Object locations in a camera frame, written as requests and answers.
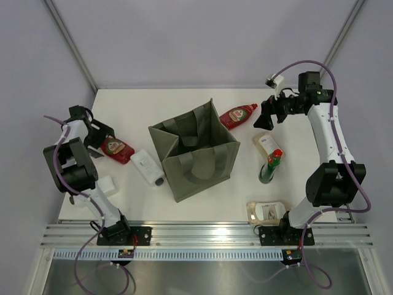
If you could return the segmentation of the red dish soap bottle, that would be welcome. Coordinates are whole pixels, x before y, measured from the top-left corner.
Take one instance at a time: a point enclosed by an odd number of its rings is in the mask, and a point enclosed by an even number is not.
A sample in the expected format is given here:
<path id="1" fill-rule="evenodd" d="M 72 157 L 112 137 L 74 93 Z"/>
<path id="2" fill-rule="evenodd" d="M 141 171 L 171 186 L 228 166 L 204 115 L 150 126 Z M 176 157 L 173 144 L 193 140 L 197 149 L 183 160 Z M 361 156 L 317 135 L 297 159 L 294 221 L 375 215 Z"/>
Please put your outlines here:
<path id="1" fill-rule="evenodd" d="M 219 119 L 228 130 L 232 130 L 245 123 L 257 108 L 258 104 L 255 103 L 238 106 L 222 114 Z"/>
<path id="2" fill-rule="evenodd" d="M 127 164 L 130 161 L 131 156 L 135 153 L 135 150 L 131 146 L 122 140 L 111 136 L 108 136 L 104 140 L 101 145 L 101 150 L 105 155 L 122 165 Z"/>

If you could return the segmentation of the white soap bar box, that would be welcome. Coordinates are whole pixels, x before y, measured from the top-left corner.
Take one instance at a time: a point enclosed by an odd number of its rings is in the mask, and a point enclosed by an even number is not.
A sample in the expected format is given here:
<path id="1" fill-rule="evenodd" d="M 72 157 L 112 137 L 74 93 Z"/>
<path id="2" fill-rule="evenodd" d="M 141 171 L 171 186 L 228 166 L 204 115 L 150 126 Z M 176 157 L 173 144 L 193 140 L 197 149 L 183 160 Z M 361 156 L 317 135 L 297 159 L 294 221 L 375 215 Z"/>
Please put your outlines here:
<path id="1" fill-rule="evenodd" d="M 118 192 L 115 180 L 111 175 L 100 178 L 98 180 L 98 186 L 107 197 L 110 197 Z"/>

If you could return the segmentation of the white bottle black cap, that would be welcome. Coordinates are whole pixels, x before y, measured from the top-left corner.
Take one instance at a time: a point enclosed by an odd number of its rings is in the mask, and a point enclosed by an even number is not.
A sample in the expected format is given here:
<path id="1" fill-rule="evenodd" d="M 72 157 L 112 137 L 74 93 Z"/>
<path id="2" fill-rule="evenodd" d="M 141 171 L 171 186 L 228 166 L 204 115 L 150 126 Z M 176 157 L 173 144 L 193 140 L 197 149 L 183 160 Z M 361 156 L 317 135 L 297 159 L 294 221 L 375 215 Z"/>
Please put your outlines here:
<path id="1" fill-rule="evenodd" d="M 144 149 L 134 153 L 130 159 L 150 186 L 161 186 L 165 182 L 163 170 Z"/>

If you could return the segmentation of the green bottle red cap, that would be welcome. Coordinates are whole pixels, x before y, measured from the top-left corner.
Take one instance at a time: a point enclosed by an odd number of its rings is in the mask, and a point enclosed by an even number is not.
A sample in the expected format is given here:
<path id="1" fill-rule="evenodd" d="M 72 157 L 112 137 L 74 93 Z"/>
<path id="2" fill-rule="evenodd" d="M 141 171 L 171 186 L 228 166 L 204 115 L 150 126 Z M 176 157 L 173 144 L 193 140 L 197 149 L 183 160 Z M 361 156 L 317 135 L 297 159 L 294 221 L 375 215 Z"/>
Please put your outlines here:
<path id="1" fill-rule="evenodd" d="M 281 149 L 275 149 L 268 155 L 267 162 L 261 168 L 259 173 L 259 181 L 268 184 L 273 179 L 275 169 L 280 165 L 283 152 Z"/>

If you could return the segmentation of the olive green canvas bag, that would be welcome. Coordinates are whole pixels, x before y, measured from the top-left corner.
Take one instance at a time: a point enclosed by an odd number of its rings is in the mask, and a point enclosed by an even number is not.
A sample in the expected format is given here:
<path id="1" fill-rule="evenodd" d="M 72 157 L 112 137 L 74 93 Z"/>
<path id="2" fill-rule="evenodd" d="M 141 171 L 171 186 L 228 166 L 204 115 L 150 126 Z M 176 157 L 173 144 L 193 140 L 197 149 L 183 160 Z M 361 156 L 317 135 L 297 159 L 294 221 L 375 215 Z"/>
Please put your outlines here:
<path id="1" fill-rule="evenodd" d="M 149 133 L 177 203 L 230 179 L 240 142 L 213 101 L 150 126 Z"/>

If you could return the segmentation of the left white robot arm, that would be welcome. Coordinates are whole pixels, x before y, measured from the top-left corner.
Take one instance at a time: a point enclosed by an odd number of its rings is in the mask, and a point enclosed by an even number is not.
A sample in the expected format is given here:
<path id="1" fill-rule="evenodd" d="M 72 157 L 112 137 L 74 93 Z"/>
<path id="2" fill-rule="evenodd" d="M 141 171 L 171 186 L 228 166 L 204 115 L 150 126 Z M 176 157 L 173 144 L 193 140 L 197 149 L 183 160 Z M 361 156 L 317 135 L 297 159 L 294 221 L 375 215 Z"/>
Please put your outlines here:
<path id="1" fill-rule="evenodd" d="M 98 234 L 99 245 L 132 245 L 136 240 L 134 233 L 125 215 L 100 188 L 90 154 L 113 142 L 123 152 L 125 143 L 115 137 L 113 128 L 94 119 L 88 108 L 72 106 L 69 115 L 65 121 L 48 117 L 58 122 L 62 130 L 59 140 L 43 150 L 55 185 L 70 195 L 71 204 L 79 201 L 95 215 L 90 227 Z"/>

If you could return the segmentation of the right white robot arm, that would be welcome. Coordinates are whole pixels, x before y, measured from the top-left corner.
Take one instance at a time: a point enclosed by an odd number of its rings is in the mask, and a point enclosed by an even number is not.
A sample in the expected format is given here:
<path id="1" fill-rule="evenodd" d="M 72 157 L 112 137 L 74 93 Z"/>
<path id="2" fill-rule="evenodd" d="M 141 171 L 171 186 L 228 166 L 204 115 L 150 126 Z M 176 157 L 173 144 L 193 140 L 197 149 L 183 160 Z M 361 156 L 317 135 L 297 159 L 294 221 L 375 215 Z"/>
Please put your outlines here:
<path id="1" fill-rule="evenodd" d="M 357 163 L 350 153 L 341 131 L 335 90 L 324 89 L 317 71 L 298 76 L 298 93 L 284 94 L 284 78 L 274 74 L 266 85 L 274 90 L 261 104 L 261 115 L 255 128 L 271 131 L 272 116 L 282 123 L 289 115 L 304 114 L 313 131 L 320 165 L 308 178 L 305 198 L 284 213 L 276 226 L 259 226 L 263 246 L 311 246 L 311 225 L 325 213 L 344 211 L 366 175 L 365 165 Z"/>

